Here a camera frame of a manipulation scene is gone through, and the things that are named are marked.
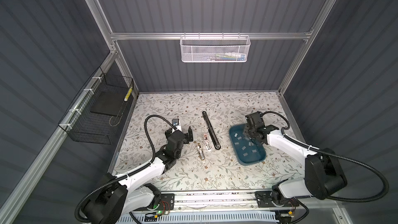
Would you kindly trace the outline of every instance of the gray corrugated wall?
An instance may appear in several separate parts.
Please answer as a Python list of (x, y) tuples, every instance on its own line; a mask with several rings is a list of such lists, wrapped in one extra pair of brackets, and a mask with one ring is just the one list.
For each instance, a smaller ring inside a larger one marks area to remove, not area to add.
[[(338, 0), (285, 97), (307, 143), (377, 168), (390, 192), (346, 204), (354, 223), (393, 223), (398, 212), (398, 0)], [(342, 197), (381, 189), (365, 169), (341, 162)]]
[(278, 89), (303, 41), (253, 40), (247, 62), (186, 63), (176, 40), (121, 40), (140, 92)]
[[(109, 49), (84, 0), (0, 0), (0, 40), (1, 206)], [(112, 152), (66, 141), (38, 185), (46, 185), (46, 190), (35, 190), (28, 206), (37, 199), (35, 204), (45, 207), (54, 189), (63, 194), (59, 201), (67, 201), (72, 189), (92, 186), (99, 173), (90, 172), (82, 160), (102, 169), (102, 160)], [(81, 167), (87, 170), (86, 182), (73, 175), (63, 180), (52, 176)]]
[[(325, 0), (99, 0), (113, 32), (305, 32)], [(301, 41), (252, 40), (245, 63), (183, 63), (177, 41), (118, 41), (139, 90), (278, 89)]]

